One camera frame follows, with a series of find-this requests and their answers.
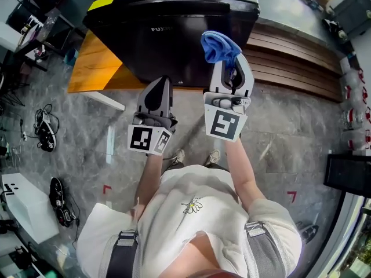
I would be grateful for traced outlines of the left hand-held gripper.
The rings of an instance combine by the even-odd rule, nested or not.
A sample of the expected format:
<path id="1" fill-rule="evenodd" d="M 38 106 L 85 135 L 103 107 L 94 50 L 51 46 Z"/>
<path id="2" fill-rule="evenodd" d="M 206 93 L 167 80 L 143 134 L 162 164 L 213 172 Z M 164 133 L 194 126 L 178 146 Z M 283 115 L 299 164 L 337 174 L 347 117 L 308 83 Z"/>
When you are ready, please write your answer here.
<path id="1" fill-rule="evenodd" d="M 173 85 L 168 76 L 151 82 L 140 93 L 138 112 L 128 126 L 129 150 L 163 155 L 177 125 L 176 118 L 170 113 L 172 105 Z"/>

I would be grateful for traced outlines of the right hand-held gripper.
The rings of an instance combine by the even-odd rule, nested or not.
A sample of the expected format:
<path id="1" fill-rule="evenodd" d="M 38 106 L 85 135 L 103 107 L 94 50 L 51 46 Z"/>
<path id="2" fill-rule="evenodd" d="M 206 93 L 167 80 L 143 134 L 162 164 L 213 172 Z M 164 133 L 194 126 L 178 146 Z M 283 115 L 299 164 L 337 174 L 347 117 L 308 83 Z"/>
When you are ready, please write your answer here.
<path id="1" fill-rule="evenodd" d="M 214 64 L 209 92 L 203 94 L 206 134 L 231 142 L 237 140 L 247 121 L 246 110 L 251 103 L 254 86 L 252 70 L 243 54 L 237 55 L 235 68 L 237 96 L 229 94 L 230 75 L 225 61 Z"/>

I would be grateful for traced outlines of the blue cleaning cloth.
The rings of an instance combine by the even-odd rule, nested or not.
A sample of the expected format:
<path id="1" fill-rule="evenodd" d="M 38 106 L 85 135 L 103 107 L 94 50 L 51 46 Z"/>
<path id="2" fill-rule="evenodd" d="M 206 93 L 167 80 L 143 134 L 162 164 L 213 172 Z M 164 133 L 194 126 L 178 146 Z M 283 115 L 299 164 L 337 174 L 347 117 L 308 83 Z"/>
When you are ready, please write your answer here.
<path id="1" fill-rule="evenodd" d="M 217 31 L 205 31 L 201 35 L 201 45 L 208 63 L 225 61 L 229 69 L 235 68 L 235 60 L 242 53 L 241 48 L 232 39 Z"/>

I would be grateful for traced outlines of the black mini fridge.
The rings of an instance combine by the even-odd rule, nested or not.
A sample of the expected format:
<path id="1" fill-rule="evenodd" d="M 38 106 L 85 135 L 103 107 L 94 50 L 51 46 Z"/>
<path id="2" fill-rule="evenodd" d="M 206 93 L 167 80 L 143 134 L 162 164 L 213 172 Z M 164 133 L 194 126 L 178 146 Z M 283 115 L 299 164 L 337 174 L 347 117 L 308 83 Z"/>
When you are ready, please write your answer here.
<path id="1" fill-rule="evenodd" d="M 140 81 L 207 87 L 213 66 L 202 34 L 244 47 L 259 13 L 258 0 L 96 0 L 83 22 Z"/>

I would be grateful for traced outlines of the person's left forearm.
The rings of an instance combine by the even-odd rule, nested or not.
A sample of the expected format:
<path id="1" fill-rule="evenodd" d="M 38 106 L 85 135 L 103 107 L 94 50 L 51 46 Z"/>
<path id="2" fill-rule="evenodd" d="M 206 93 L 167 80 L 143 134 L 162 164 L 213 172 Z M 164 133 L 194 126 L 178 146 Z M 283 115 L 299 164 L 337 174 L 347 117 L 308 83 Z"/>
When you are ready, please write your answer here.
<path id="1" fill-rule="evenodd" d="M 160 185 L 163 156 L 149 155 L 134 197 L 134 216 L 140 219 Z"/>

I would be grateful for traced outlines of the person's right forearm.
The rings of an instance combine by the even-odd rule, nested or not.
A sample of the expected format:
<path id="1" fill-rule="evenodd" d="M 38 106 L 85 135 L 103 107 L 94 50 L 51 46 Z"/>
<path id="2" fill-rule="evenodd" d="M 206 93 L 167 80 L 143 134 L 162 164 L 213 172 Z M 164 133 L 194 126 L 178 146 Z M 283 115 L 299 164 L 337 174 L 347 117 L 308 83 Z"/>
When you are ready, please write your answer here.
<path id="1" fill-rule="evenodd" d="M 256 184 L 254 171 L 241 139 L 238 138 L 235 142 L 226 141 L 225 150 L 235 191 L 244 209 L 249 211 L 255 200 L 265 199 L 265 196 Z"/>

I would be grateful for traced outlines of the stack of wooden planks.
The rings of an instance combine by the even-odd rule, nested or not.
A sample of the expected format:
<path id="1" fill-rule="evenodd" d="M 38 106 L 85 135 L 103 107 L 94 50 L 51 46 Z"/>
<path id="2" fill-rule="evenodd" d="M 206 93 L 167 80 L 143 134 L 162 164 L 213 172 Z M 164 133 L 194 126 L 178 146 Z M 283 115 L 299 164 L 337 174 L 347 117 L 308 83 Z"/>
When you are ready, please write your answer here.
<path id="1" fill-rule="evenodd" d="M 256 24 L 243 55 L 258 82 L 342 102 L 339 52 L 291 32 Z"/>

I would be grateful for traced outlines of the wooden table with white legs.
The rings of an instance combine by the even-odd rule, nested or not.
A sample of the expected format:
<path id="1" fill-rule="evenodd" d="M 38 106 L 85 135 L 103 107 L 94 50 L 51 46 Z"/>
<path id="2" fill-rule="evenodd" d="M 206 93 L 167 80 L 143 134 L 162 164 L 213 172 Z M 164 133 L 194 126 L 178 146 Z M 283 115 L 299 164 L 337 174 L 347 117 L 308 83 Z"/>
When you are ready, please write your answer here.
<path id="1" fill-rule="evenodd" d="M 139 90 L 140 82 L 115 54 L 91 31 L 86 33 L 75 62 L 69 93 L 79 93 L 109 107 L 124 111 L 125 106 L 105 95 L 108 90 Z"/>

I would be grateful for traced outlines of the person's right shoe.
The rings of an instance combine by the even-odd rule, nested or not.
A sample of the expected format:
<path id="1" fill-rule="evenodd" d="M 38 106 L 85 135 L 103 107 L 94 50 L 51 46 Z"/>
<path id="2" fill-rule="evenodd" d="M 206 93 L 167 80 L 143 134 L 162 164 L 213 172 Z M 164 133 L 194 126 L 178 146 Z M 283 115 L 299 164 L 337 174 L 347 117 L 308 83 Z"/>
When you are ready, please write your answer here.
<path id="1" fill-rule="evenodd" d="M 210 164 L 217 164 L 219 162 L 219 160 L 220 160 L 220 157 L 221 157 L 220 151 L 218 149 L 213 150 L 209 154 L 209 156 L 208 156 L 208 158 L 207 158 L 207 160 L 205 162 L 205 166 L 208 166 Z"/>

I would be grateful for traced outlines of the black trousers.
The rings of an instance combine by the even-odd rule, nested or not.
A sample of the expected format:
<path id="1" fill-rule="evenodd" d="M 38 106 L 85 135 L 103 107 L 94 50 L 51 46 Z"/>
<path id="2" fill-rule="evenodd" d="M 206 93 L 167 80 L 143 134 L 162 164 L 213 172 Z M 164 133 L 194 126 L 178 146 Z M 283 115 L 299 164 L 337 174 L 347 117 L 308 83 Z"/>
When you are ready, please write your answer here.
<path id="1" fill-rule="evenodd" d="M 184 167 L 185 167 L 184 163 L 182 163 L 182 162 L 177 162 L 177 163 L 174 162 L 164 172 L 169 171 L 169 170 L 182 169 Z M 202 165 L 202 167 L 209 168 L 209 169 L 224 170 L 226 172 L 229 172 L 228 169 L 226 169 L 226 168 L 218 165 L 217 163 L 207 163 L 207 164 Z"/>

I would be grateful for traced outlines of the blue waste bin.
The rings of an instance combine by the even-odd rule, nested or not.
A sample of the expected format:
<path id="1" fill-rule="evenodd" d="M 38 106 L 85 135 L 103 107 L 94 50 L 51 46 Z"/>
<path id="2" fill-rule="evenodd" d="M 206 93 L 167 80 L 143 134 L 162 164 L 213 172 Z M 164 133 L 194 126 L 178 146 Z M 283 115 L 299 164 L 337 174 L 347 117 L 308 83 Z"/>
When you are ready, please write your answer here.
<path id="1" fill-rule="evenodd" d="M 78 58 L 78 51 L 75 48 L 71 48 L 64 57 L 64 63 L 73 67 Z"/>

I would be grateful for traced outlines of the white t-shirt with flower print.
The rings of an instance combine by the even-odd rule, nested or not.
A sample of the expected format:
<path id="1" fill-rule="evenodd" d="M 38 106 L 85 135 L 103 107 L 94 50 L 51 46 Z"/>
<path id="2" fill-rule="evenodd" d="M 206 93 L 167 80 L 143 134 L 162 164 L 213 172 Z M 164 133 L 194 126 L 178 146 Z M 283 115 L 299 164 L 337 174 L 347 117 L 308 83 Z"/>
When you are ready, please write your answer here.
<path id="1" fill-rule="evenodd" d="M 96 204 L 77 243 L 88 278 L 105 278 L 123 231 L 137 235 L 133 275 L 139 278 L 158 278 L 198 232 L 208 236 L 219 266 L 243 278 L 287 278 L 302 248 L 287 209 L 258 199 L 246 211 L 230 173 L 201 165 L 165 172 L 138 221 Z"/>

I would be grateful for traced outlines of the cluster of clear plastic bottles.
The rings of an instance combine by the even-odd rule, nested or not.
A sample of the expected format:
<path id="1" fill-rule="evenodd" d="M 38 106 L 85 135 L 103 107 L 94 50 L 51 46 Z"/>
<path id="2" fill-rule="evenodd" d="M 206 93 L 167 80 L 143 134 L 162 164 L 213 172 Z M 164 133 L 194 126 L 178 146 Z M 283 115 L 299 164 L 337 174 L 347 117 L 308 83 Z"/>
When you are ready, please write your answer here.
<path id="1" fill-rule="evenodd" d="M 340 61 L 340 78 L 343 101 L 341 141 L 354 152 L 371 149 L 371 90 L 366 88 L 366 79 L 361 68 L 354 68 L 347 57 Z"/>

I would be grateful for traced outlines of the black side table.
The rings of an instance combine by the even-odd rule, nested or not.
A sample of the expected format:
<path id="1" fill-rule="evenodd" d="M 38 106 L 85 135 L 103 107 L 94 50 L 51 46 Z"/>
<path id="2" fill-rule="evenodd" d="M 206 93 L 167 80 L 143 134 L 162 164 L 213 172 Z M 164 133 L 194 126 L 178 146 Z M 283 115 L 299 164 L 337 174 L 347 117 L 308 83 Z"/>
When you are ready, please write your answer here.
<path id="1" fill-rule="evenodd" d="M 49 56 L 54 53 L 64 57 L 69 38 L 76 30 L 76 27 L 54 8 L 47 13 L 43 23 L 36 23 L 23 35 L 14 56 L 31 67 L 47 71 Z"/>

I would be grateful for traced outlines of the black hard case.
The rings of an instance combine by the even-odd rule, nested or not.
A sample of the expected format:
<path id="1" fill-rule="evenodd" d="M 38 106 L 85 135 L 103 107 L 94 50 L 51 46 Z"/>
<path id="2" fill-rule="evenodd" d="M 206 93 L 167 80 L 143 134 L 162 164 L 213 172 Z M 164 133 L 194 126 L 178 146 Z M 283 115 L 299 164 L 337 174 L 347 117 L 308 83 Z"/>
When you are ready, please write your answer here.
<path id="1" fill-rule="evenodd" d="M 371 0 L 343 0 L 334 9 L 335 21 L 352 40 L 371 28 Z"/>

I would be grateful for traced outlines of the black framed screen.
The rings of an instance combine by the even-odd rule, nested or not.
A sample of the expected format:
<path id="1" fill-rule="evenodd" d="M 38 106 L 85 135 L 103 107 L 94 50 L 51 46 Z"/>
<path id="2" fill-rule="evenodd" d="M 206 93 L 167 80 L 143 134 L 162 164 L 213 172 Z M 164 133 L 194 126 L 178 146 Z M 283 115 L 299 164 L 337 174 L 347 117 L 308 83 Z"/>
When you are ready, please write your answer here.
<path id="1" fill-rule="evenodd" d="M 371 156 L 328 154 L 323 184 L 371 199 Z"/>

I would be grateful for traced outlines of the white cabinet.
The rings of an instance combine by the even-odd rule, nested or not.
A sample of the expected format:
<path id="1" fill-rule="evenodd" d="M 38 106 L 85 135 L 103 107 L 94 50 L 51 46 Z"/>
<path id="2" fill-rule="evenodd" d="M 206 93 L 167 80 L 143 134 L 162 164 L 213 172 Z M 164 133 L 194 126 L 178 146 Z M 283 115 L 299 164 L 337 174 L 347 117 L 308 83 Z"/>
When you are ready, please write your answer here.
<path id="1" fill-rule="evenodd" d="M 59 225 L 47 194 L 22 174 L 2 175 L 6 204 L 34 242 L 40 244 L 59 234 Z"/>

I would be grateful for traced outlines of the large glass window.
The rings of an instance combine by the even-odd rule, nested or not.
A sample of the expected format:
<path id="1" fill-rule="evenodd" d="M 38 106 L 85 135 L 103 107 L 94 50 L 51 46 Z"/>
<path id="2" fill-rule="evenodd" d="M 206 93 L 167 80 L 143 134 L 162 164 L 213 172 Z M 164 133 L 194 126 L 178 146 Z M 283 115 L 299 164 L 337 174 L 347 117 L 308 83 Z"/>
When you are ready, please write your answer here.
<path id="1" fill-rule="evenodd" d="M 371 199 L 354 200 L 306 278 L 371 278 Z"/>

